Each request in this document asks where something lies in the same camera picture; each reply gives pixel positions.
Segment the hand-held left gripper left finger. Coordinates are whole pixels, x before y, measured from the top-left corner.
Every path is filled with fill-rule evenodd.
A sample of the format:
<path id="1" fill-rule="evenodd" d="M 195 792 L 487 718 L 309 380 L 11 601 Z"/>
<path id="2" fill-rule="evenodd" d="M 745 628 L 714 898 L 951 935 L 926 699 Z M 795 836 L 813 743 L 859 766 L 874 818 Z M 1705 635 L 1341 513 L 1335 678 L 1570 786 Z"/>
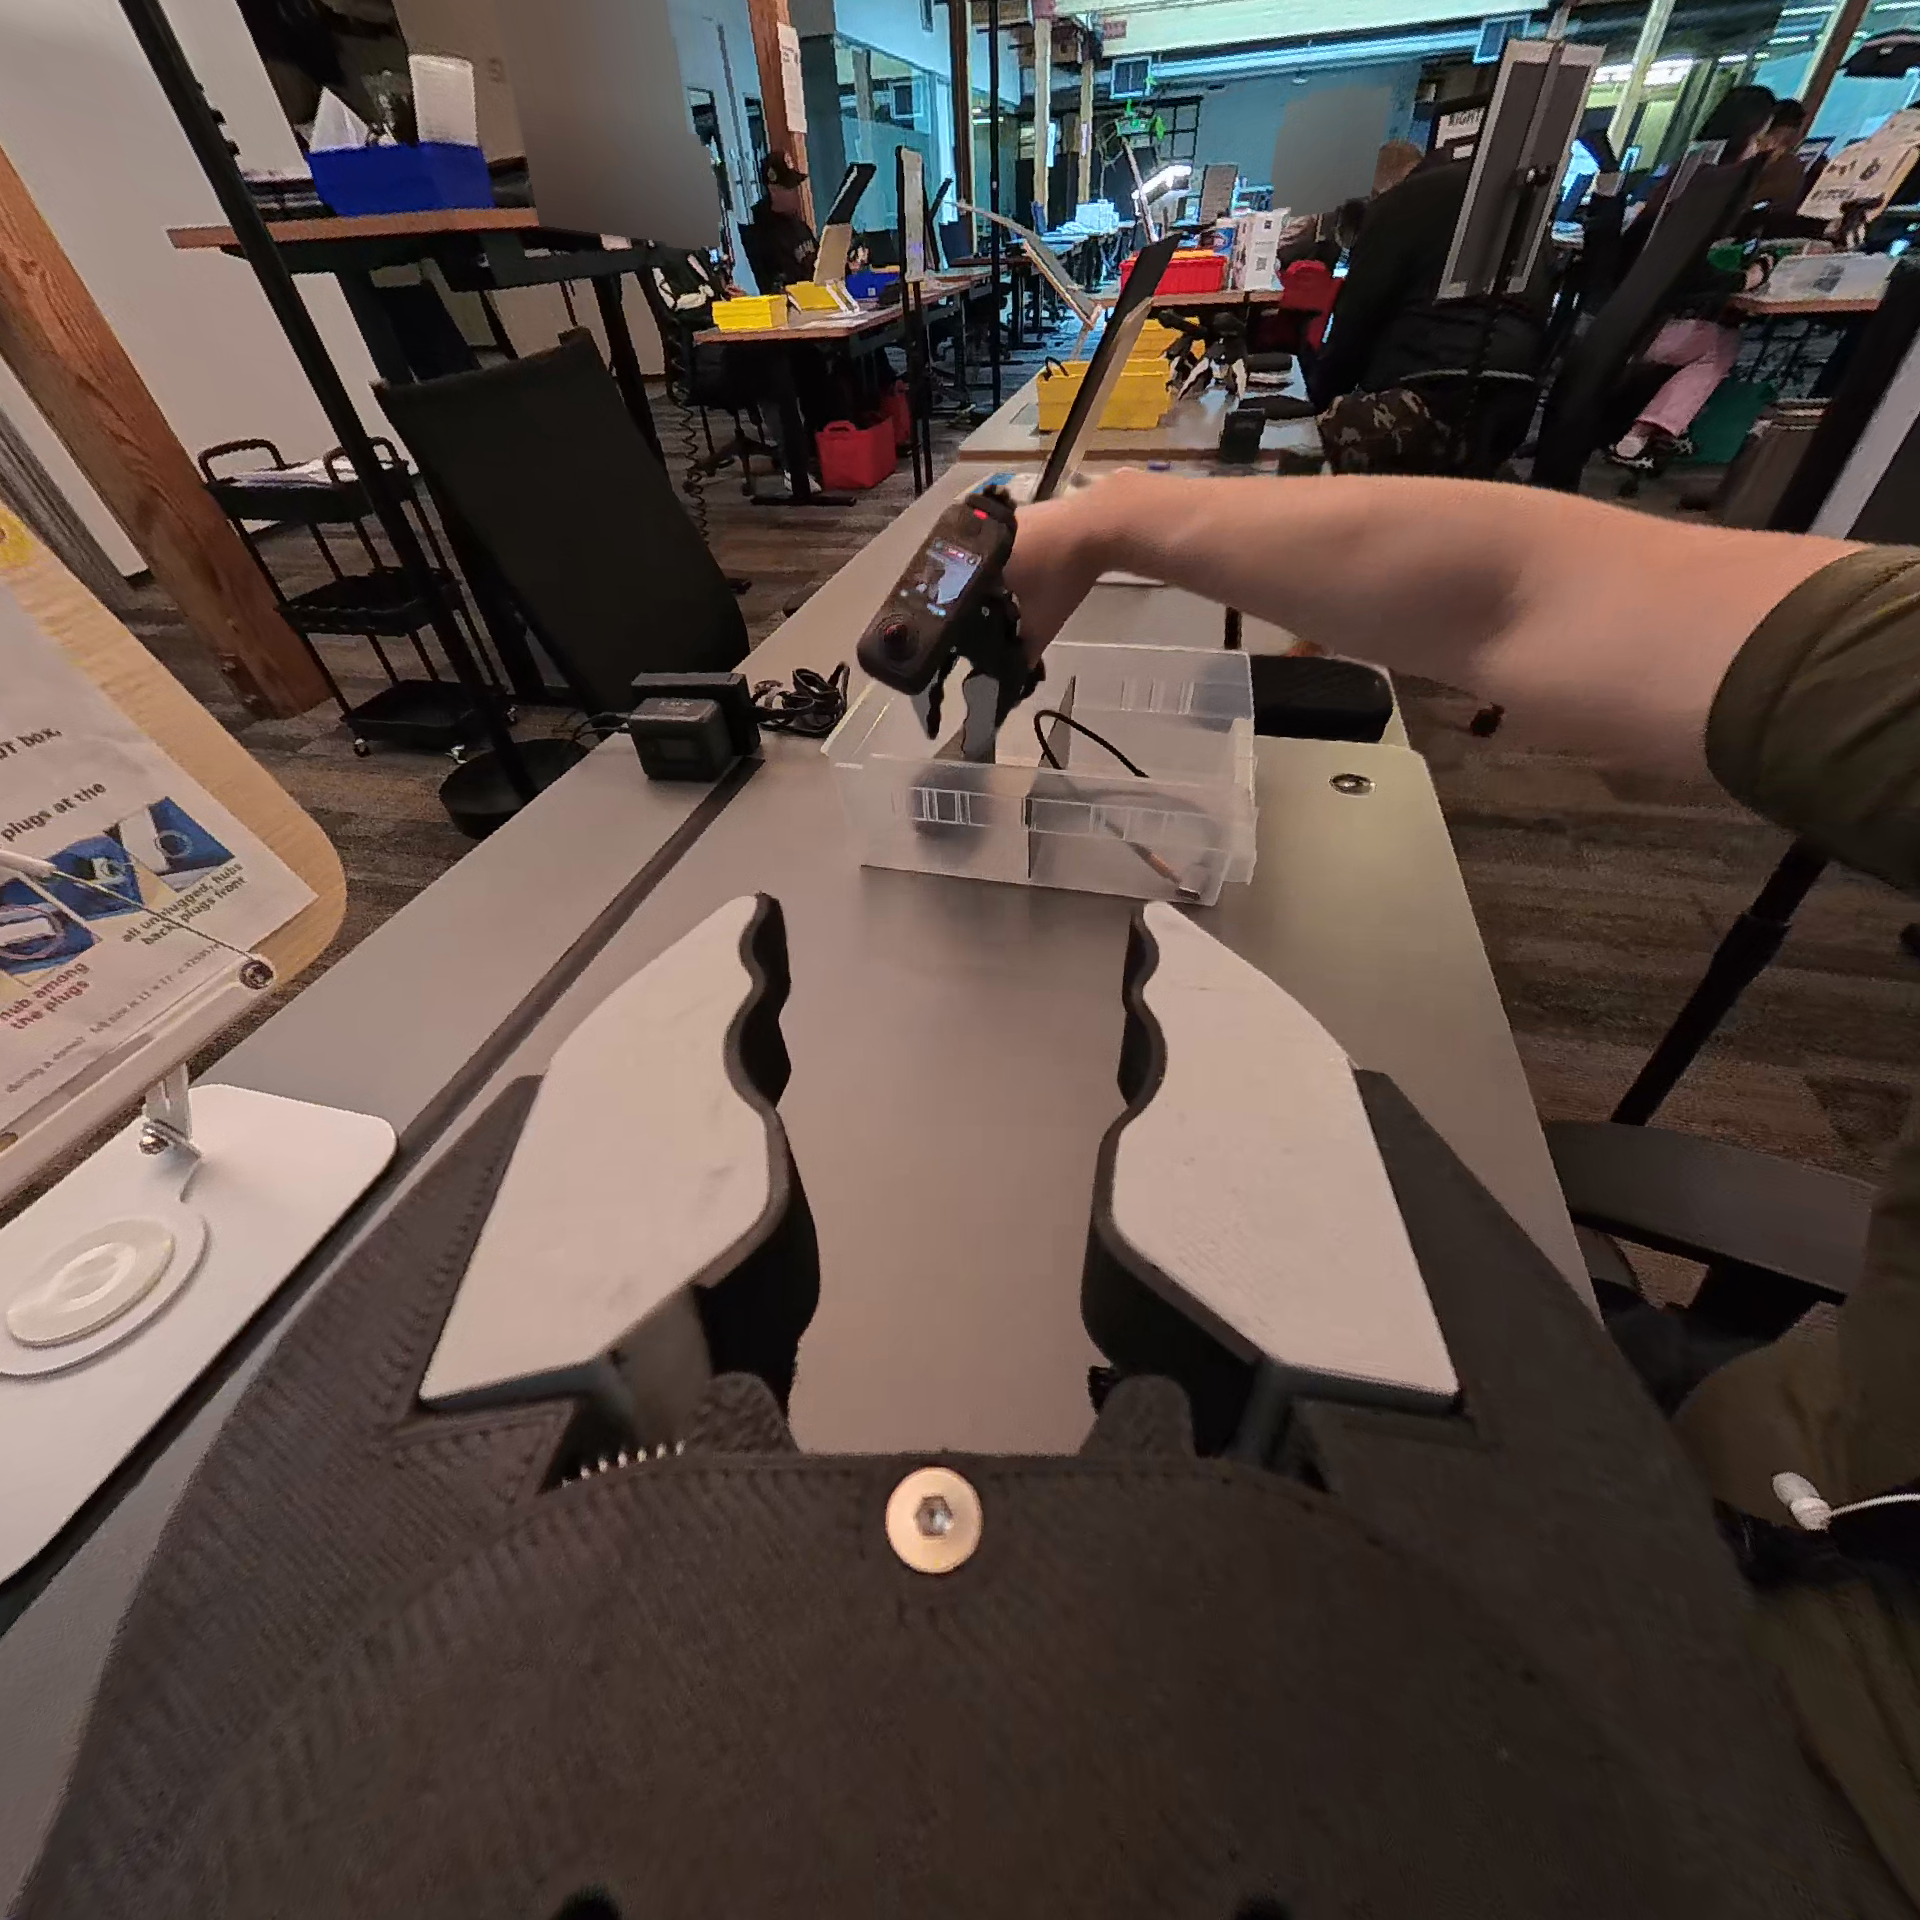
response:
<path id="1" fill-rule="evenodd" d="M 433 1409 L 694 1410 L 753 1377 L 789 1410 L 822 1299 L 779 1115 L 785 913 L 737 897 L 552 1057 L 422 1379 Z"/>

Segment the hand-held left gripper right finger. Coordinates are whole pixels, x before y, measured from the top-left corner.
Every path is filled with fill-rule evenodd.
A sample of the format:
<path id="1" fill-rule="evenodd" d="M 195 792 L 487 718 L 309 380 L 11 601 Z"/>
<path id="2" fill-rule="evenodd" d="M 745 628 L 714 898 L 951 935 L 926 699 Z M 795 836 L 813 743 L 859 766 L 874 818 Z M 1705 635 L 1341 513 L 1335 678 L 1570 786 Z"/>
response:
<path id="1" fill-rule="evenodd" d="M 1184 1395 L 1201 1456 L 1266 1460 L 1305 1401 L 1449 1418 L 1461 1380 L 1352 1057 L 1171 904 L 1123 963 L 1089 1335 Z"/>

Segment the clear plastic bin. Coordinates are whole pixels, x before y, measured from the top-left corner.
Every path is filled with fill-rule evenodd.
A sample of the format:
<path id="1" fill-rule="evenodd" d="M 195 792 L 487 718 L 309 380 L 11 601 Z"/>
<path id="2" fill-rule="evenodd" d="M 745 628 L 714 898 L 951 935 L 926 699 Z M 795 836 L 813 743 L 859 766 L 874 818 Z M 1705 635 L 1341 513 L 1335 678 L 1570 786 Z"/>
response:
<path id="1" fill-rule="evenodd" d="M 823 750 L 864 866 L 1054 892 L 1215 906 L 1257 865 L 1257 734 L 1249 657 L 1057 642 L 1001 724 L 997 762 L 930 742 L 913 705 L 869 687 Z M 977 794 L 977 831 L 926 840 L 914 785 Z"/>

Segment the person's right forearm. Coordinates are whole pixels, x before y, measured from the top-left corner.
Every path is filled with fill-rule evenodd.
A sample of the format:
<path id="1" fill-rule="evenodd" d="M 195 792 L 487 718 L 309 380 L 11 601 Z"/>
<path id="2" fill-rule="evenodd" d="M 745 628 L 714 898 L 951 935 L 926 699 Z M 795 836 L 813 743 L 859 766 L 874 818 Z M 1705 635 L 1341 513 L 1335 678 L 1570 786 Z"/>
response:
<path id="1" fill-rule="evenodd" d="M 1683 524 L 1443 479 L 1203 482 L 1169 513 L 1191 591 L 1502 707 L 1517 736 L 1699 774 L 1733 658 L 1862 542 Z"/>

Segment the person's right hand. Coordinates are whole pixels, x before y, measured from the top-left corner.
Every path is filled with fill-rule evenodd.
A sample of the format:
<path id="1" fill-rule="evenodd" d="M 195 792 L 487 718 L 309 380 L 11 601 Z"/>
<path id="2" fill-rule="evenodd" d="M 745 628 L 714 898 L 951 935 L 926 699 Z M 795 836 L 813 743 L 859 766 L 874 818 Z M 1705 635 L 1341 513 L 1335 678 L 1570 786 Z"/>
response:
<path id="1" fill-rule="evenodd" d="M 1203 495 L 1195 479 L 1119 468 L 1067 497 L 1024 504 L 1005 584 L 1019 611 L 1027 660 L 1042 658 L 1109 572 L 1207 593 L 1207 555 L 1187 547 Z"/>

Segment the black rounded pouch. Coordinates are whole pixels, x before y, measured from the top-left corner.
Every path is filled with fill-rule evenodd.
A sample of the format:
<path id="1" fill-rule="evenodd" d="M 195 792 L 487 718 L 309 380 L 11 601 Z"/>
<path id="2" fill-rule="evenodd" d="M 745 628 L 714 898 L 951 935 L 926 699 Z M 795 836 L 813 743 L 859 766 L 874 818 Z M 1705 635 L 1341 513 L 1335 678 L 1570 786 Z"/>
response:
<path id="1" fill-rule="evenodd" d="M 1377 745 L 1397 716 L 1389 675 L 1335 657 L 1249 657 L 1255 734 Z"/>

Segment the camouflage bag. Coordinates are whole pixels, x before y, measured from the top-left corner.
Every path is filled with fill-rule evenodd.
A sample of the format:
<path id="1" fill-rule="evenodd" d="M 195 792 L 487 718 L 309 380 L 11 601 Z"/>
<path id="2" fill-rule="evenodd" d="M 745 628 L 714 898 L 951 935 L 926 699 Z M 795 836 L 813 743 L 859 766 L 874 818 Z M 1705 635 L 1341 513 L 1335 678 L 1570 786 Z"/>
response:
<path id="1" fill-rule="evenodd" d="M 1315 426 L 1335 475 L 1449 475 L 1461 465 L 1456 424 L 1407 387 L 1342 395 Z"/>

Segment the black tripod leg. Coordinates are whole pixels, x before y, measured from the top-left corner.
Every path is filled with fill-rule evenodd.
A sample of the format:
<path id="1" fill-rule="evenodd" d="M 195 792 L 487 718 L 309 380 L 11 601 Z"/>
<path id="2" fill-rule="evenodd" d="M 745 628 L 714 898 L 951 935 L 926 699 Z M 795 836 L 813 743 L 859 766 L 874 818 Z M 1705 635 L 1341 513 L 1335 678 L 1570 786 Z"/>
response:
<path id="1" fill-rule="evenodd" d="M 1807 842 L 1792 842 L 1611 1111 L 1615 1124 L 1646 1124 L 1667 1104 L 1699 1054 L 1718 1038 L 1744 993 L 1768 971 L 1805 900 L 1832 862 Z"/>

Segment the black utility cart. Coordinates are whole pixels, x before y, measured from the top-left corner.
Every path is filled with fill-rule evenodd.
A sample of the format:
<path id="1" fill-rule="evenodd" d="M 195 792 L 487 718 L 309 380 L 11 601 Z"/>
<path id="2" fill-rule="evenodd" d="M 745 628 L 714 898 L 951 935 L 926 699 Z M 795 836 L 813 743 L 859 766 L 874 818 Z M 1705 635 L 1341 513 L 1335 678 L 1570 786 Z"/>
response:
<path id="1" fill-rule="evenodd" d="M 319 667 L 354 758 L 464 762 L 486 745 L 483 705 L 429 635 L 426 593 L 379 544 L 346 450 L 298 465 L 271 439 L 231 439 L 197 467 Z"/>

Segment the instruction sheet on stand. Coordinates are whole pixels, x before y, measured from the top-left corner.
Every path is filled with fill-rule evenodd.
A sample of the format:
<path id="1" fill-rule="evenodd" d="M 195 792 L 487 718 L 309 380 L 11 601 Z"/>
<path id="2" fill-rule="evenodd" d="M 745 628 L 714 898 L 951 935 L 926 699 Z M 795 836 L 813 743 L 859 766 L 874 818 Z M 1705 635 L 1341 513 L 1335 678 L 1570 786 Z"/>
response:
<path id="1" fill-rule="evenodd" d="M 254 995 L 224 1027 L 211 1028 L 187 1054 L 205 1072 L 257 1028 L 313 971 L 346 927 L 346 865 L 321 824 L 281 786 L 230 727 L 187 690 L 130 626 L 82 585 L 11 508 L 2 511 L 6 587 L 57 642 L 70 664 L 144 729 L 207 792 L 230 807 L 313 892 L 263 953 L 275 987 Z"/>

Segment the blue plastic bin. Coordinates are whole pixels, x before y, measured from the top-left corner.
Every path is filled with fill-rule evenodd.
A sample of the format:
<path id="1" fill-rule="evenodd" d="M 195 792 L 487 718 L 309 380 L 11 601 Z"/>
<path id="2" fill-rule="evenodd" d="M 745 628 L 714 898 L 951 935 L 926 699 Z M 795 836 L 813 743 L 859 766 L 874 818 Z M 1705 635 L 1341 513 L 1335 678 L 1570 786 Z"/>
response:
<path id="1" fill-rule="evenodd" d="M 494 208 L 480 147 L 426 140 L 312 151 L 307 168 L 321 202 L 346 220 L 455 208 Z"/>

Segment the wooden top desk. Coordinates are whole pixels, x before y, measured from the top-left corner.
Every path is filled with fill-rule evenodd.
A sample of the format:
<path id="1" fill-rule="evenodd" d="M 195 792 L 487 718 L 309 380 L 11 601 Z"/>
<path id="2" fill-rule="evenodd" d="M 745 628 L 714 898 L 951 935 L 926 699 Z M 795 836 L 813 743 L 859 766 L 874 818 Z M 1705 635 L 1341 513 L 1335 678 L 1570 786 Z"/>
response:
<path id="1" fill-rule="evenodd" d="M 250 263 L 358 473 L 373 471 L 373 444 L 296 292 L 298 274 L 326 274 L 342 284 L 375 375 L 390 383 L 410 383 L 415 372 L 379 306 L 373 270 L 433 260 L 451 289 L 479 295 L 589 281 L 618 392 L 653 452 L 664 450 L 622 299 L 622 284 L 642 274 L 645 255 L 625 238 L 553 227 L 531 208 L 434 208 L 296 223 L 265 223 L 246 208 L 240 225 L 174 227 L 167 238 L 179 252 L 223 252 Z"/>

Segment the tall black white sign board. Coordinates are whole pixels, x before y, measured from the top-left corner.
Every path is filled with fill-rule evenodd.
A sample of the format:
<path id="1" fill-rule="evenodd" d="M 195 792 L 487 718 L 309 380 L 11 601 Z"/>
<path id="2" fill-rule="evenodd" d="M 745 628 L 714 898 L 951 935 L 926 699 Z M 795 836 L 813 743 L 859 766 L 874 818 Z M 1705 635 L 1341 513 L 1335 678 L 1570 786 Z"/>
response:
<path id="1" fill-rule="evenodd" d="M 1529 290 L 1598 64 L 1600 46 L 1583 39 L 1506 44 L 1435 289 L 1441 305 Z"/>

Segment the olive green jacket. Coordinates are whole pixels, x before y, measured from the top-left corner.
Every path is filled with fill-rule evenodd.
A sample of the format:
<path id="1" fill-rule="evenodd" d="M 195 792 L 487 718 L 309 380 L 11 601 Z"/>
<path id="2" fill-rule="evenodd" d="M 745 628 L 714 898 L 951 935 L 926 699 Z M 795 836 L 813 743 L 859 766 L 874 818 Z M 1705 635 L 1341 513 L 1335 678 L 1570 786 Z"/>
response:
<path id="1" fill-rule="evenodd" d="M 1789 594 L 1731 664 L 1710 712 L 1713 777 L 1838 865 L 1917 892 L 1917 551 L 1863 550 Z M 1673 1426 L 1742 1535 L 1751 1640 L 1774 1670 L 1842 1828 L 1919 1891 L 1919 1604 L 1913 1569 L 1840 1562 L 1792 1521 L 1792 1472 L 1837 1504 L 1913 1495 L 1919 1475 L 1917 1114 L 1872 1208 L 1862 1276 L 1832 1323 L 1725 1363 Z"/>

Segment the white drawstring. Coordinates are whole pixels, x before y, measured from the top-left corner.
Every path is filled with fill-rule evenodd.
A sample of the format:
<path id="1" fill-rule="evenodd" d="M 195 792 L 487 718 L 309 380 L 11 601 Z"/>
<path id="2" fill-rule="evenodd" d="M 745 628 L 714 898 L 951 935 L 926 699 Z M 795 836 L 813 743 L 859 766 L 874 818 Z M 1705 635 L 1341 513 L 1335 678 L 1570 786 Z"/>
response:
<path id="1" fill-rule="evenodd" d="M 1859 1522 L 1869 1516 L 1885 1516 L 1898 1508 L 1919 1507 L 1917 1488 L 1872 1495 L 1854 1502 L 1832 1502 L 1815 1483 L 1799 1472 L 1776 1472 L 1769 1480 L 1774 1499 L 1789 1511 L 1790 1521 L 1805 1531 L 1834 1531 L 1842 1522 Z"/>

